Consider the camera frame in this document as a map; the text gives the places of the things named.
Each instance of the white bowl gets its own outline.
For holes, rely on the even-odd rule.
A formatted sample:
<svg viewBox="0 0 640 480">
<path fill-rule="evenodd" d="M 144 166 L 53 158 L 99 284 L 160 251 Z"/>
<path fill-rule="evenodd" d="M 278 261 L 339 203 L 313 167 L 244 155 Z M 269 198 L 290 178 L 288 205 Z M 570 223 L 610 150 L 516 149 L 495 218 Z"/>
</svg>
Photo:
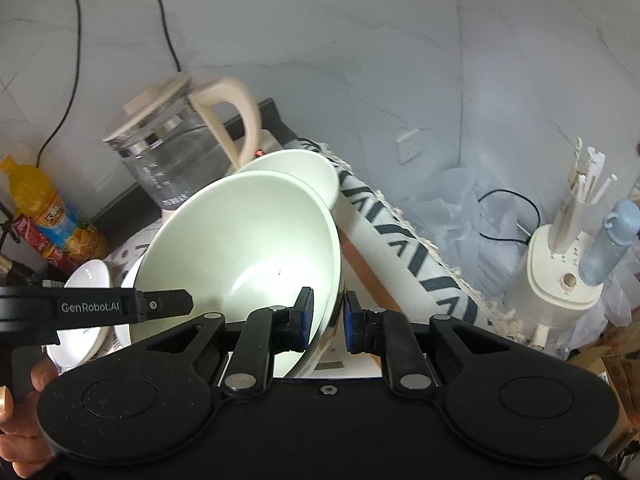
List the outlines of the white bowl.
<svg viewBox="0 0 640 480">
<path fill-rule="evenodd" d="M 129 272 L 122 280 L 120 284 L 121 288 L 133 288 L 136 281 L 136 274 L 138 273 L 138 269 L 140 268 L 140 264 L 142 263 L 143 256 L 140 256 L 136 262 L 131 266 Z M 116 338 L 118 342 L 122 346 L 131 345 L 131 335 L 129 333 L 129 325 L 116 325 L 113 327 L 114 332 L 116 333 Z"/>
<path fill-rule="evenodd" d="M 131 325 L 131 341 L 206 312 L 221 312 L 233 322 L 258 308 L 293 306 L 300 288 L 310 286 L 312 350 L 328 329 L 339 283 L 338 234 L 318 194 L 283 173 L 235 174 L 180 206 L 149 245 L 136 275 L 139 290 L 184 288 L 193 311 Z M 277 355 L 274 375 L 287 374 L 301 357 Z"/>
<path fill-rule="evenodd" d="M 329 160 L 309 150 L 280 150 L 256 158 L 236 171 L 279 171 L 299 178 L 313 189 L 329 210 L 334 207 L 340 191 L 340 181 Z"/>
<path fill-rule="evenodd" d="M 109 288 L 109 269 L 101 260 L 91 260 L 76 269 L 65 288 Z M 100 348 L 109 332 L 108 326 L 58 330 L 59 345 L 47 345 L 47 354 L 61 368 L 73 368 L 87 362 Z"/>
</svg>

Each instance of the white wall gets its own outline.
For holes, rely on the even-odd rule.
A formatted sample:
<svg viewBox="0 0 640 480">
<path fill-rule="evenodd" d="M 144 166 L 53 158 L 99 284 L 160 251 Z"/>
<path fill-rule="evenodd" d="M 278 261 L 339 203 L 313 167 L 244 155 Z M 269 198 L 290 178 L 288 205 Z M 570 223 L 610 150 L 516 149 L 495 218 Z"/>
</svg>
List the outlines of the white wall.
<svg viewBox="0 0 640 480">
<path fill-rule="evenodd" d="M 100 141 L 120 106 L 168 76 L 155 0 L 81 0 L 78 96 L 42 167 L 91 217 L 132 178 Z M 164 0 L 178 56 L 197 80 L 226 73 L 273 97 L 299 135 L 327 142 L 393 195 L 458 164 L 456 0 Z M 0 0 L 0 155 L 33 163 L 72 87 L 73 0 Z M 395 138 L 421 130 L 400 166 Z M 5 179 L 0 179 L 5 186 Z"/>
<path fill-rule="evenodd" d="M 581 136 L 620 178 L 593 211 L 593 230 L 640 173 L 640 0 L 458 5 L 463 163 L 490 168 L 552 220 Z"/>
</svg>

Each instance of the cardboard box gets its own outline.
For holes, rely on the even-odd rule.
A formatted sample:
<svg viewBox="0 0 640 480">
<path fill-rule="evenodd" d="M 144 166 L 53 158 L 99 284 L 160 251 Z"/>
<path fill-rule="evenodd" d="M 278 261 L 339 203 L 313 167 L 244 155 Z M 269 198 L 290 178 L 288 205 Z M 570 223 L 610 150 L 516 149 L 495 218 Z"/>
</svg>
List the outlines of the cardboard box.
<svg viewBox="0 0 640 480">
<path fill-rule="evenodd" d="M 640 360 L 622 358 L 622 369 L 625 373 L 626 383 L 629 386 L 629 396 L 634 407 L 634 414 L 631 417 L 632 423 L 640 423 Z"/>
<path fill-rule="evenodd" d="M 631 313 L 629 326 L 616 327 L 609 325 L 602 336 L 587 348 L 607 347 L 604 357 L 614 357 L 631 354 L 640 350 L 640 308 Z"/>
<path fill-rule="evenodd" d="M 629 420 L 635 412 L 623 364 L 620 359 L 601 358 L 607 350 L 606 347 L 590 348 L 569 360 L 571 364 L 584 368 L 605 381 L 618 400 L 618 420 L 611 431 L 609 445 L 603 455 L 604 460 L 610 460 L 616 456 L 640 432 L 640 429 L 636 429 Z M 622 390 L 621 395 L 619 395 L 619 387 Z"/>
</svg>

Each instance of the wall outlet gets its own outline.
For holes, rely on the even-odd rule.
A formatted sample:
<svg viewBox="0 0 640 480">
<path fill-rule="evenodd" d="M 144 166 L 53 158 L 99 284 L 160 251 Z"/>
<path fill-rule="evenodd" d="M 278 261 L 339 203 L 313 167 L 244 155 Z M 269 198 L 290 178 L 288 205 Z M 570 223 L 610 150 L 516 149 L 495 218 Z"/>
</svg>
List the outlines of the wall outlet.
<svg viewBox="0 0 640 480">
<path fill-rule="evenodd" d="M 406 164 L 422 153 L 422 143 L 420 142 L 420 130 L 410 132 L 403 130 L 396 139 L 398 145 L 398 161 Z"/>
</svg>

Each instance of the blue bottle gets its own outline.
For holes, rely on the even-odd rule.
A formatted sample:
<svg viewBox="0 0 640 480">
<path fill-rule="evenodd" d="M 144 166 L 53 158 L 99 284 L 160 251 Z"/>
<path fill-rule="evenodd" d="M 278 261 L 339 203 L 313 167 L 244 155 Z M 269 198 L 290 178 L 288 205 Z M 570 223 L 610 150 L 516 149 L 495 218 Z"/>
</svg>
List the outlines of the blue bottle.
<svg viewBox="0 0 640 480">
<path fill-rule="evenodd" d="M 587 285 L 599 285 L 625 255 L 640 230 L 640 209 L 631 200 L 620 200 L 602 220 L 596 239 L 580 260 L 578 273 Z"/>
</svg>

